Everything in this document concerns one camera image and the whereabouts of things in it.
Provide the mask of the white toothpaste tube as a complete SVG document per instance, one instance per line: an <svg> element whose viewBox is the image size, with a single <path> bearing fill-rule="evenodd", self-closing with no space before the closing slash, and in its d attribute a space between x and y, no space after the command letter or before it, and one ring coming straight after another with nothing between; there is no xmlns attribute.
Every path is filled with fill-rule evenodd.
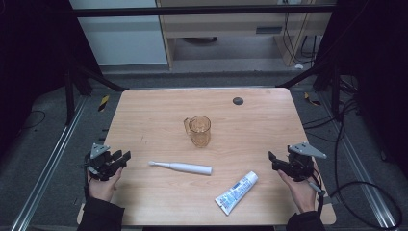
<svg viewBox="0 0 408 231"><path fill-rule="evenodd" d="M258 175L254 171L249 171L241 180L235 183L229 190L219 195L215 202L221 211L229 216L236 205L257 183Z"/></svg>

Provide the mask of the yellow black tape strip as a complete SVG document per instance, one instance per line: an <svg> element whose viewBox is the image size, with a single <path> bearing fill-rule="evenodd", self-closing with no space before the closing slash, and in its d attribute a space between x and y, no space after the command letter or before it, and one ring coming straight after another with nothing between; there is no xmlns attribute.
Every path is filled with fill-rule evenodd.
<svg viewBox="0 0 408 231"><path fill-rule="evenodd" d="M107 106L110 96L108 94L104 95L101 99L101 102L98 106L98 112L103 112Z"/></svg>
<svg viewBox="0 0 408 231"><path fill-rule="evenodd" d="M312 105L320 106L321 102L315 92L305 92L304 98Z"/></svg>

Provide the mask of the white electric toothbrush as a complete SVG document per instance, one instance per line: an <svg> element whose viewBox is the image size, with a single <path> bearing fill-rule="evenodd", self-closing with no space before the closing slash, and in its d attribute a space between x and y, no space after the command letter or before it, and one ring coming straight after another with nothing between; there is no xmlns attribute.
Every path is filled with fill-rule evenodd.
<svg viewBox="0 0 408 231"><path fill-rule="evenodd" d="M152 167L165 167L176 171L182 171L187 173L202 174L202 175L211 175L213 169L208 166L193 165L186 163L164 163L164 162L155 162L149 161L148 164Z"/></svg>

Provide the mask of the black metal stand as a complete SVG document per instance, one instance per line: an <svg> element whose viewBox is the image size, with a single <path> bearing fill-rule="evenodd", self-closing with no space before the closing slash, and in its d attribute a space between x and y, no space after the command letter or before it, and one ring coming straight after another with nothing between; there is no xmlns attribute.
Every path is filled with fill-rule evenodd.
<svg viewBox="0 0 408 231"><path fill-rule="evenodd" d="M74 88L77 88L81 95L90 95L92 93L92 87L88 78L97 81L111 90L126 90L126 88L109 81L102 74L97 74L95 71L81 65L73 65L64 74L66 125L69 125L75 116Z"/></svg>
<svg viewBox="0 0 408 231"><path fill-rule="evenodd" d="M333 63L323 61L318 64L314 64L313 67L303 71L291 80L277 85L277 88L291 88L295 84L305 80L306 78L316 75L317 78L313 84L313 88L317 91L325 90L328 86L331 86L331 113L338 120L341 120L340 116L340 69Z"/></svg>

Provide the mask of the clear amber cup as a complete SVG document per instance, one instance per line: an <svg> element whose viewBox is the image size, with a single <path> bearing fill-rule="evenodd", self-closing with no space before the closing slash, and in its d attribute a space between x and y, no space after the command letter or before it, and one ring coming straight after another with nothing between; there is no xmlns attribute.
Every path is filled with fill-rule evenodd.
<svg viewBox="0 0 408 231"><path fill-rule="evenodd" d="M197 115L184 120L186 134L199 148L206 147L211 140L211 120L204 115Z"/></svg>

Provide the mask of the person's left hand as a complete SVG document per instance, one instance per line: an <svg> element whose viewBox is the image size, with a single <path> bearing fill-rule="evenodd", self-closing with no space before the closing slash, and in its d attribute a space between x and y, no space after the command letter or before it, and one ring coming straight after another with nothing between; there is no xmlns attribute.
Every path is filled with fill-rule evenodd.
<svg viewBox="0 0 408 231"><path fill-rule="evenodd" d="M116 190L116 183L121 178L122 168L120 167L116 173L107 181L99 181L93 179L88 173L87 183L89 186L89 196L110 202Z"/></svg>

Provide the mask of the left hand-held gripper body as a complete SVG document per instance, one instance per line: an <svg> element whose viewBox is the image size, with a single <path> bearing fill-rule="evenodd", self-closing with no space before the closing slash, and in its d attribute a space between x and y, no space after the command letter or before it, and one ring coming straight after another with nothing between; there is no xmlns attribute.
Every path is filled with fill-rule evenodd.
<svg viewBox="0 0 408 231"><path fill-rule="evenodd" d="M107 181L117 171L113 168L112 154L108 145L94 143L85 158L85 167L93 179Z"/></svg>

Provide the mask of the white cabinet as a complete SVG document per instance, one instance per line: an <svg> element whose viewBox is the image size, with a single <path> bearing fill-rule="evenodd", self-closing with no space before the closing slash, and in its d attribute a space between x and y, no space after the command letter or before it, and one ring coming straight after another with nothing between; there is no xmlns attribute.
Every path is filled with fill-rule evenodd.
<svg viewBox="0 0 408 231"><path fill-rule="evenodd" d="M155 8L155 0L69 0L74 10ZM81 17L99 65L167 64L158 16Z"/></svg>

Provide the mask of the aluminium floor rail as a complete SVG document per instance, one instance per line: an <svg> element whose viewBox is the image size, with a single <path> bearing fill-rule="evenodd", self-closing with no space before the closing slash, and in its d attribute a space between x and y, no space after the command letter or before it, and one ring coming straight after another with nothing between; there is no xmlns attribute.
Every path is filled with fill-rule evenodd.
<svg viewBox="0 0 408 231"><path fill-rule="evenodd" d="M393 231L400 231L397 225L397 219L392 215L385 201L385 194L374 186L374 182L358 157L356 150L351 143L349 136L345 132L344 124L334 119L332 124L338 133L337 147L335 152L342 150L346 156L352 171L358 181L362 181L360 187L366 197L370 208L378 222L378 225L385 230L393 227Z"/></svg>
<svg viewBox="0 0 408 231"><path fill-rule="evenodd" d="M26 231L35 214L39 203L41 202L43 195L49 185L51 178L63 156L65 149L72 137L72 134L83 114L83 110L88 102L87 96L80 96L78 104L75 106L74 116L71 121L64 127L57 143L51 152L44 169L38 177L36 184L34 185L30 195L26 199L24 206L15 218L10 231Z"/></svg>

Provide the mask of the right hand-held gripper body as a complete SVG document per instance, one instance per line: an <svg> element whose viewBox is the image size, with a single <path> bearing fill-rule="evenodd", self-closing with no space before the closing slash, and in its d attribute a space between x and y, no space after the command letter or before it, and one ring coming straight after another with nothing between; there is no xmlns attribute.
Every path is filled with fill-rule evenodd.
<svg viewBox="0 0 408 231"><path fill-rule="evenodd" d="M326 159L327 155L319 151L307 141L288 146L291 177L300 182L311 177L314 173L314 158Z"/></svg>

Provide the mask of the black curtain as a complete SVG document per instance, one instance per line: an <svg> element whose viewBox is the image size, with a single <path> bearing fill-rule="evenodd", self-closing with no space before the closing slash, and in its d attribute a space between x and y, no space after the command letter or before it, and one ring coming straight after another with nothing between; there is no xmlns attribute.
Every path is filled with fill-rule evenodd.
<svg viewBox="0 0 408 231"><path fill-rule="evenodd" d="M0 158L21 130L34 101L64 85L67 61L54 33L75 60L99 74L99 65L79 20L57 15L69 0L0 0Z"/></svg>
<svg viewBox="0 0 408 231"><path fill-rule="evenodd" d="M408 179L408 0L337 0L318 57L358 80L358 100Z"/></svg>

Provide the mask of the light wooden desk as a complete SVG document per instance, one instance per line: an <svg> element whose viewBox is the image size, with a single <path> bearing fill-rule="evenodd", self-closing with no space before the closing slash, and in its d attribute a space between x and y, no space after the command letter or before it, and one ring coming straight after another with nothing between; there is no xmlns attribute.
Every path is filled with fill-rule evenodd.
<svg viewBox="0 0 408 231"><path fill-rule="evenodd" d="M159 7L323 5L335 0L155 0ZM272 36L285 65L297 61L297 52L307 37L322 36L332 13L239 13L163 15L166 54L171 61L174 42L180 38L224 36Z"/></svg>

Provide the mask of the black horizontal frame bar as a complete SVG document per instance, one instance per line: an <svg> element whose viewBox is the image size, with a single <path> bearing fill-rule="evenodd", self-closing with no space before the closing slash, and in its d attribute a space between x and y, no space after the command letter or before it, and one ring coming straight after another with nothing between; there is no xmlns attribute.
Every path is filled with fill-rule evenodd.
<svg viewBox="0 0 408 231"><path fill-rule="evenodd" d="M121 8L121 9L81 9L72 10L78 17L105 16L151 16L151 15L204 15L239 13L329 13L337 5L249 5L249 6L197 6L160 8Z"/></svg>

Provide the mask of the person's right hand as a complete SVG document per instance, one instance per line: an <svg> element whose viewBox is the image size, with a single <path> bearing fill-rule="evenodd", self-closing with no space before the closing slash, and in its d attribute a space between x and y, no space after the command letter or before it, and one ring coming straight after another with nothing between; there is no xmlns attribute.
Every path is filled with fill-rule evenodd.
<svg viewBox="0 0 408 231"><path fill-rule="evenodd" d="M301 182L295 182L284 171L278 171L279 176L289 187L293 201L300 213L315 211L317 191L312 187L312 184L316 184L313 177Z"/></svg>

